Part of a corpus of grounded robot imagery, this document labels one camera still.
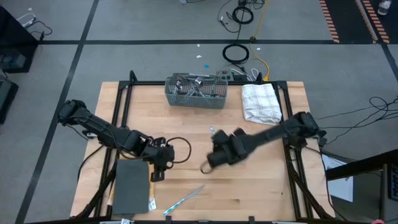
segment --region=orange and black tape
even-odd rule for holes
[[[390,38],[388,37],[386,31],[384,30],[383,25],[381,24],[376,12],[374,11],[374,9],[371,5],[371,2],[369,0],[363,0],[363,4],[364,4],[368,14],[370,15],[371,20],[377,29],[377,32],[380,34],[381,39],[383,40],[384,43],[389,44]]]
[[[335,25],[333,24],[333,21],[330,17],[329,9],[328,6],[326,5],[325,0],[319,0],[319,3],[321,5],[321,9],[323,11],[323,15],[325,16],[326,23],[328,24],[328,28],[331,34],[331,38],[333,39],[334,42],[340,43],[338,34],[335,28]]]
[[[369,24],[368,20],[366,19],[366,15],[365,15],[364,12],[361,10],[361,7],[359,6],[358,2],[355,1],[355,3],[356,3],[356,6],[358,7],[358,11],[359,11],[359,12],[361,13],[361,15],[362,15],[363,21],[365,22],[366,27],[368,28],[369,33],[370,33],[371,36],[372,36],[373,43],[375,44],[375,43],[377,42],[377,37],[376,37],[376,36],[374,35],[374,33],[372,32],[371,25]]]

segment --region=wire basket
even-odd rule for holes
[[[170,106],[223,109],[228,92],[228,82],[217,78],[203,80],[203,86],[195,86],[195,78],[186,78],[177,89],[177,80],[168,77],[165,94]]]

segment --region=white paper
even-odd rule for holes
[[[152,210],[156,209],[155,198],[153,198],[152,200],[149,201],[148,207],[149,207],[149,211],[152,211]]]
[[[122,218],[122,220],[120,221],[120,224],[130,224],[130,220]]]
[[[322,155],[322,160],[325,163],[326,170],[346,164],[345,162],[325,155]],[[328,181],[329,194],[353,202],[353,185],[353,177]]]

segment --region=yellow cable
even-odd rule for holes
[[[250,51],[254,54],[254,56],[255,56],[260,62],[262,62],[262,63],[266,66],[266,68],[267,68],[267,75],[263,78],[263,80],[264,80],[264,81],[268,81],[268,80],[269,80],[269,66],[268,66],[267,62],[264,61],[263,59],[261,59],[260,57],[257,56],[257,54],[252,50],[251,44],[249,44],[249,48],[250,48]]]
[[[261,14],[260,21],[259,21],[259,23],[258,23],[258,25],[257,25],[256,33],[255,33],[254,36],[253,36],[254,38],[256,38],[256,36],[257,36],[257,34],[258,34],[259,30],[260,30],[260,26],[261,26],[261,23],[262,23],[262,19],[264,18],[264,15],[266,14],[266,11],[267,11],[269,2],[270,2],[271,0],[266,0],[266,1],[267,1],[267,2],[266,2],[266,4],[264,5],[264,8],[262,9],[262,14]],[[264,80],[264,81],[268,81],[268,80],[269,80],[269,66],[268,66],[267,62],[264,61],[263,59],[261,59],[260,57],[257,56],[257,54],[252,50],[251,44],[249,44],[249,47],[250,47],[250,51],[254,54],[254,56],[255,56],[260,62],[262,62],[262,63],[266,66],[266,68],[267,68],[267,75],[263,78],[263,80]]]

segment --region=knife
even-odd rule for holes
[[[185,201],[186,199],[190,199],[193,198],[195,195],[197,195],[203,188],[205,187],[205,185],[203,184],[202,186],[200,186],[199,188],[197,188],[196,190],[194,190],[193,192],[189,193],[187,196],[185,196],[184,198],[182,198],[179,202],[175,203],[173,206],[171,206],[171,208],[167,209],[164,213],[163,216],[168,215],[170,212],[172,212],[172,210],[174,210],[175,208],[177,208],[179,205],[181,205],[181,203],[183,201]]]

